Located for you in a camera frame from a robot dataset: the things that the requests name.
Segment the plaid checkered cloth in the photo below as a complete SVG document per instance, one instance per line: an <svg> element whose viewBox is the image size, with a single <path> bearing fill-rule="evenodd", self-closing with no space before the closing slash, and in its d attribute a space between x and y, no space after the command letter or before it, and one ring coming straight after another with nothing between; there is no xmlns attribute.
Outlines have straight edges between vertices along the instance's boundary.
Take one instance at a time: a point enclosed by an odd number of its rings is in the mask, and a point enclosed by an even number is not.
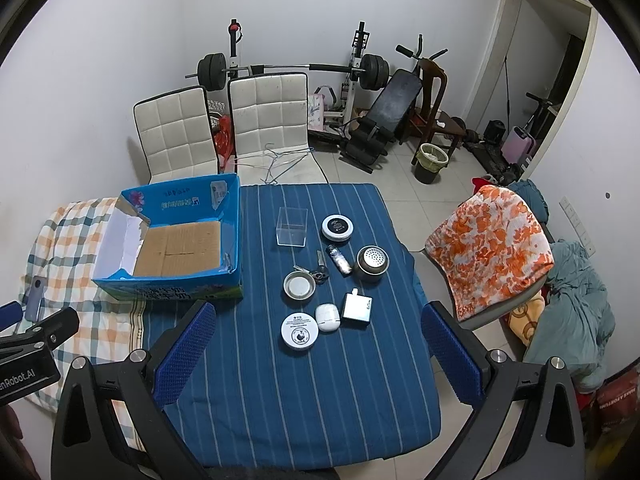
<svg viewBox="0 0 640 480"><path fill-rule="evenodd" d="M58 207L27 258L18 301L26 306L30 286L40 278L39 321L64 308L78 314L78 332L52 352L62 377L78 356L93 364L119 362L142 346L145 303L118 301L92 280L115 205L114 197L107 197Z"/></svg>

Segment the barbell with black weights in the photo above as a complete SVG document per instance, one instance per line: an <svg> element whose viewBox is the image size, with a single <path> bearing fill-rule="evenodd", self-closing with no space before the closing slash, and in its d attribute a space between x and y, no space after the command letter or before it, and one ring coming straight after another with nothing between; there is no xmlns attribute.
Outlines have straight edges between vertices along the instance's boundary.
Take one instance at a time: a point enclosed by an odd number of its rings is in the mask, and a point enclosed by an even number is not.
<svg viewBox="0 0 640 480"><path fill-rule="evenodd" d="M241 72L254 76L263 75L268 70L306 70L307 72L345 74L357 81L361 88L370 91L381 90L390 78L390 64L382 56L375 54L363 55L358 66L323 63L228 66L227 59L222 53L213 53L201 58L196 66L196 72L186 75L186 79L196 79L198 84L207 91L218 91L226 86L229 79L239 77Z"/></svg>

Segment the white earbud case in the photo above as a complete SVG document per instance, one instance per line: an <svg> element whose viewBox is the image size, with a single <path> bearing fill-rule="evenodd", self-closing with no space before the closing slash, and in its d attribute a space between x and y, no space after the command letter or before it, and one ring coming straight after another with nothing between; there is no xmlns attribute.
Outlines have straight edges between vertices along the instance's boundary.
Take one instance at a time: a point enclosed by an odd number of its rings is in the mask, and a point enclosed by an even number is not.
<svg viewBox="0 0 640 480"><path fill-rule="evenodd" d="M322 333L335 332L341 326L341 315L335 304L319 304L314 311L314 318Z"/></svg>

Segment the grey 65W charger block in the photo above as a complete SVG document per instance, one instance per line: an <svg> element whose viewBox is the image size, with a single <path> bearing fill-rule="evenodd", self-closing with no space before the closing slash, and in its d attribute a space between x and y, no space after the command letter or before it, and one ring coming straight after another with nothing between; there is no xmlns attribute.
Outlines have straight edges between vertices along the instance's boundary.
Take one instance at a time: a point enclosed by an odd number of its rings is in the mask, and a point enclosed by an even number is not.
<svg viewBox="0 0 640 480"><path fill-rule="evenodd" d="M371 297L364 296L358 288L353 288L344 297L342 320L363 330L370 324L372 302Z"/></svg>

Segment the white quilted chair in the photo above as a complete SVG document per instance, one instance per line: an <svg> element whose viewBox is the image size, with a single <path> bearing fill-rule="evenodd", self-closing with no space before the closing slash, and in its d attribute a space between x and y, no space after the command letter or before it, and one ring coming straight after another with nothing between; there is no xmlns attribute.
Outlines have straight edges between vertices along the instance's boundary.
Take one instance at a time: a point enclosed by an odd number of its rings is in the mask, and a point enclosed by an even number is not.
<svg viewBox="0 0 640 480"><path fill-rule="evenodd" d="M204 88L153 96L132 112L151 183L220 173Z"/></svg>
<svg viewBox="0 0 640 480"><path fill-rule="evenodd" d="M312 153L308 142L306 74L263 74L233 79L228 84L228 100L234 163L239 155L258 152L267 143L277 148L306 145ZM299 184L324 183L323 170L322 174L321 182Z"/></svg>

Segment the metal keys bunch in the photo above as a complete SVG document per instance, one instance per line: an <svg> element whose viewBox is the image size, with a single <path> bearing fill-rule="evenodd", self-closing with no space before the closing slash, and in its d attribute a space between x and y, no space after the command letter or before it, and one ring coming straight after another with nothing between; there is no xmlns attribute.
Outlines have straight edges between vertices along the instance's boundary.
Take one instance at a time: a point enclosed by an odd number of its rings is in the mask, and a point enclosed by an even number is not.
<svg viewBox="0 0 640 480"><path fill-rule="evenodd" d="M309 274L317 284L323 284L329 278L329 270L326 266L326 259L324 258L323 252L321 250L317 250L317 266L314 268L314 270L307 270L302 266L294 266L294 269L296 271Z"/></svg>

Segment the white round cream tin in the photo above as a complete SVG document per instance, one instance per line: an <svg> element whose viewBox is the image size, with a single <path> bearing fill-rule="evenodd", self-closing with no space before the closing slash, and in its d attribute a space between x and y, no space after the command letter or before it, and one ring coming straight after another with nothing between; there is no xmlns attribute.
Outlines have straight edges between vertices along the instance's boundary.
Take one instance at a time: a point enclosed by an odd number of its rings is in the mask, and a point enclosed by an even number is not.
<svg viewBox="0 0 640 480"><path fill-rule="evenodd" d="M295 351L306 351L316 342L319 329L316 320L305 312L294 312L287 316L280 328L285 345Z"/></svg>

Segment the blue striped tablecloth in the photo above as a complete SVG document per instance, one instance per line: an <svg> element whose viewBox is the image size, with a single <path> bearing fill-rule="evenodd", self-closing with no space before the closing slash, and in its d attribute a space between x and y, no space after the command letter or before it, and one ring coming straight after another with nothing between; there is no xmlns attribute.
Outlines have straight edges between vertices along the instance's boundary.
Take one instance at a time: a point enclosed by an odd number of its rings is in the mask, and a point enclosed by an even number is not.
<svg viewBox="0 0 640 480"><path fill-rule="evenodd" d="M279 246L281 207L308 210L303 248ZM363 283L332 271L314 296L283 291L294 266L324 255L321 222L344 214L354 258L382 247L390 267ZM216 300L216 330L176 403L166 413L198 461L209 467L317 469L390 458L440 433L430 350L421 332L426 303L412 255L398 240L378 189L370 184L256 185L241 192L243 296ZM344 301L358 288L373 299L370 324L343 323L306 351L283 342L293 312Z"/></svg>

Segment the right white quilted chair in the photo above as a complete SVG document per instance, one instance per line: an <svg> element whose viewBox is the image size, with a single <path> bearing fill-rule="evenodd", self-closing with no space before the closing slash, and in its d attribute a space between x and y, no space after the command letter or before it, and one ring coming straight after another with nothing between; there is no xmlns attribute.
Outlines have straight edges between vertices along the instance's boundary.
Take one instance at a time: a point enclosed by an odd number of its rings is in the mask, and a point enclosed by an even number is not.
<svg viewBox="0 0 640 480"><path fill-rule="evenodd" d="M258 152L267 143L277 148L306 145L312 153L308 142L306 74L263 74L233 79L228 84L228 100L234 163L239 155ZM324 183L323 170L322 174L321 182L299 184Z"/></svg>

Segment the brown wooden chair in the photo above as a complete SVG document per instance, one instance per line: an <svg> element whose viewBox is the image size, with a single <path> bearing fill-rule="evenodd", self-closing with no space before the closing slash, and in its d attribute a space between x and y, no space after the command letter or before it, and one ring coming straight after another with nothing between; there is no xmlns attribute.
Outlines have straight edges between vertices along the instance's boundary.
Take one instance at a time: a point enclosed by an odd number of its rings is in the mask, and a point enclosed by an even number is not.
<svg viewBox="0 0 640 480"><path fill-rule="evenodd" d="M461 118L451 117L442 110L448 77L445 71L429 58L420 58L416 63L416 73L422 84L422 106L412 112L410 127L420 136L419 144L432 143L435 134L448 136L449 145L437 144L437 147L451 157L466 138L466 130L465 122Z"/></svg>

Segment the left white quilted chair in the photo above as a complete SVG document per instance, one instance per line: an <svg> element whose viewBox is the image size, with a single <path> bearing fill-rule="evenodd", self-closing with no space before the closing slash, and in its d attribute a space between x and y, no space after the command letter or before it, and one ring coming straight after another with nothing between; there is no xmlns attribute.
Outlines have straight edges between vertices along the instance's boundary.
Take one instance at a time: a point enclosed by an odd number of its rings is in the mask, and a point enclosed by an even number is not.
<svg viewBox="0 0 640 480"><path fill-rule="evenodd" d="M204 88L153 96L132 112L151 183L220 173Z"/></svg>

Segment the orange floral covered chair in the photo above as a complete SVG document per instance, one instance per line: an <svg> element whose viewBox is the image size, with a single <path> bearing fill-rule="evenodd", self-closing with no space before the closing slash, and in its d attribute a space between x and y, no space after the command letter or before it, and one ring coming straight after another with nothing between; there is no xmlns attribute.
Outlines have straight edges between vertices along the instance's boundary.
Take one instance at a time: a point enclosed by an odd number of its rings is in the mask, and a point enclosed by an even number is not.
<svg viewBox="0 0 640 480"><path fill-rule="evenodd" d="M449 290L452 316L476 330L540 292L554 266L544 229L508 188L482 186L427 237L424 252Z"/></svg>

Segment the red plastic bag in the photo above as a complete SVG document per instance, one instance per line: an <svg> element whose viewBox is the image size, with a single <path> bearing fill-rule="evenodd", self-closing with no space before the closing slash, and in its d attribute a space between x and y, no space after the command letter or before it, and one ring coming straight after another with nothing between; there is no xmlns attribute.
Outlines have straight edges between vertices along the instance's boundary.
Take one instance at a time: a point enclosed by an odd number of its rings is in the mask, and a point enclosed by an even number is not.
<svg viewBox="0 0 640 480"><path fill-rule="evenodd" d="M229 115L222 115L218 118L217 125L214 128L214 144L219 159L219 169L221 172L226 172L230 159L234 154L233 133Z"/></svg>

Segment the small printed lighter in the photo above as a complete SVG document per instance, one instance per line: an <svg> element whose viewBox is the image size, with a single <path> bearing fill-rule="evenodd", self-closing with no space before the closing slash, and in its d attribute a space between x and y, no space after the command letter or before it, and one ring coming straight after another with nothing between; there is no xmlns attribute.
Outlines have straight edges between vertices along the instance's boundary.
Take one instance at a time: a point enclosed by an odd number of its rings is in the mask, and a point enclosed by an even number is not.
<svg viewBox="0 0 640 480"><path fill-rule="evenodd" d="M330 259L334 262L337 269L341 272L342 275L349 276L350 274L352 274L352 265L336 246L332 244L326 246L326 253L329 255Z"/></svg>

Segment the black waste bin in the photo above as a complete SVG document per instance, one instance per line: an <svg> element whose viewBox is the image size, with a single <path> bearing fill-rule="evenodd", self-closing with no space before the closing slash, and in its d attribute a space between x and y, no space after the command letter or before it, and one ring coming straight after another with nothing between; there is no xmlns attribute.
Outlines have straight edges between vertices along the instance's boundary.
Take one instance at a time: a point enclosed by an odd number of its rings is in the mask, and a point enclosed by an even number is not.
<svg viewBox="0 0 640 480"><path fill-rule="evenodd" d="M413 174L419 182L432 184L448 162L449 156L442 148L435 144L422 143L416 152Z"/></svg>

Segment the teal clothing pile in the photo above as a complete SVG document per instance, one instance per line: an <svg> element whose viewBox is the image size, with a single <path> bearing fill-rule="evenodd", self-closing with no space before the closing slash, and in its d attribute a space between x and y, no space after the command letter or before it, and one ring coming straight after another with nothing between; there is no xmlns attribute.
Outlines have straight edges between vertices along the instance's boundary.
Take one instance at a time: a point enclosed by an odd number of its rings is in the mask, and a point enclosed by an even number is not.
<svg viewBox="0 0 640 480"><path fill-rule="evenodd" d="M554 265L544 287L508 315L509 328L524 344L523 361L561 358L581 393L604 383L605 349L615 330L608 290L578 240L550 243Z"/></svg>

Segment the clear acrylic cube box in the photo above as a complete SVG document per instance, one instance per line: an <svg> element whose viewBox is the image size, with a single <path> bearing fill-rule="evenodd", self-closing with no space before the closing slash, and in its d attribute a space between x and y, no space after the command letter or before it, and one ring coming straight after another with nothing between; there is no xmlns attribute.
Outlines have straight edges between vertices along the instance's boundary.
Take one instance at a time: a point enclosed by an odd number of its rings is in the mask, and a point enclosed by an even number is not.
<svg viewBox="0 0 640 480"><path fill-rule="evenodd" d="M279 246L303 248L307 240L308 210L304 208L281 207L276 225Z"/></svg>

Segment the blue cardboard milk box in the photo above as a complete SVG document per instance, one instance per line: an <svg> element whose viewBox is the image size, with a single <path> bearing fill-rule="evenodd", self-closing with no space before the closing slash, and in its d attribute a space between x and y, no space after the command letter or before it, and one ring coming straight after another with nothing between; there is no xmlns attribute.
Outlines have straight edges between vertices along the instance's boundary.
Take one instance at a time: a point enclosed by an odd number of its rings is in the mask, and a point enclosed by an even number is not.
<svg viewBox="0 0 640 480"><path fill-rule="evenodd" d="M92 280L122 301L242 297L240 198L236 174L122 191Z"/></svg>

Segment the gold tin can lid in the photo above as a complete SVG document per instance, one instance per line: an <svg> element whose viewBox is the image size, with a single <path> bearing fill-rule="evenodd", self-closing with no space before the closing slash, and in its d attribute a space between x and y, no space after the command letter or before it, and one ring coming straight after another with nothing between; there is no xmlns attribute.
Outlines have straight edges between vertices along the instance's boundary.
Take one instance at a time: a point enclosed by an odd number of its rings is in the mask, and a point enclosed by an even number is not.
<svg viewBox="0 0 640 480"><path fill-rule="evenodd" d="M314 277L305 271L294 270L283 280L283 291L288 298L304 302L316 292L317 284Z"/></svg>

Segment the pink small suitcase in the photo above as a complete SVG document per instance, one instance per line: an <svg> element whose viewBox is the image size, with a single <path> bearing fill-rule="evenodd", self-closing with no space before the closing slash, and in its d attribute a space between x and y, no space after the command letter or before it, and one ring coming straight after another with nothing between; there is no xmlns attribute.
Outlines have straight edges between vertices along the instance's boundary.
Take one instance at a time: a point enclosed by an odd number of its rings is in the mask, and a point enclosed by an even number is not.
<svg viewBox="0 0 640 480"><path fill-rule="evenodd" d="M514 126L502 144L501 155L509 165L519 165L534 144L535 139L525 129Z"/></svg>

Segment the black weight bench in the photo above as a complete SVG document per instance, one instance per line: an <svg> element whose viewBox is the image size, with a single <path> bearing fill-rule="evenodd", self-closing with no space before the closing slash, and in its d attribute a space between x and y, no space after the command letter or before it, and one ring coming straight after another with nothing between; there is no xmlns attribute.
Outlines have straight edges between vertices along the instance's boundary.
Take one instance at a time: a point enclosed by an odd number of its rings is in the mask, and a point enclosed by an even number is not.
<svg viewBox="0 0 640 480"><path fill-rule="evenodd" d="M396 130L421 88L416 74L396 70L367 114L355 120L357 127L341 149L342 159L372 174L378 158L387 155L386 146L395 141Z"/></svg>

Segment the purple smartphone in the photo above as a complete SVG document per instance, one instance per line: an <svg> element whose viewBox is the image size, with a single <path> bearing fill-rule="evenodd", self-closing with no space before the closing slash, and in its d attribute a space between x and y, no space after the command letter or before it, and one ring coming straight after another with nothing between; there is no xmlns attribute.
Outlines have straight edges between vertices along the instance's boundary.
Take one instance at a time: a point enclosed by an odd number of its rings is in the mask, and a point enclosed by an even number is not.
<svg viewBox="0 0 640 480"><path fill-rule="evenodd" d="M26 295L25 318L27 321L37 323L39 320L40 304L43 298L46 280L37 276L32 280Z"/></svg>

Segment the metal perforated round speaker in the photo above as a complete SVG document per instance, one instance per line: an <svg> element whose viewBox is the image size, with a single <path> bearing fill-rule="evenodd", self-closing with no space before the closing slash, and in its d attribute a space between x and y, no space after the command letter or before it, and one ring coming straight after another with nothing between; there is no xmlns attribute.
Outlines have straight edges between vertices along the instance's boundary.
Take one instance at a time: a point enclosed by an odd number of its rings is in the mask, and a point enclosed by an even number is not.
<svg viewBox="0 0 640 480"><path fill-rule="evenodd" d="M361 281L376 283L382 280L389 266L390 257L382 247L363 246L356 257L355 274Z"/></svg>

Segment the white round cosmetic compact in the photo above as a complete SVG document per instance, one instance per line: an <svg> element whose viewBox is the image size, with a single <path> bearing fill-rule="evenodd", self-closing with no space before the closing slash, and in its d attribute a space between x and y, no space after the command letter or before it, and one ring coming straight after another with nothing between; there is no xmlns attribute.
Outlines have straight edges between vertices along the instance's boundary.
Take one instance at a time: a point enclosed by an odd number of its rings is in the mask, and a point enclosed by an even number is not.
<svg viewBox="0 0 640 480"><path fill-rule="evenodd" d="M321 234L330 242L345 243L354 234L354 224L342 214L330 214L322 220Z"/></svg>

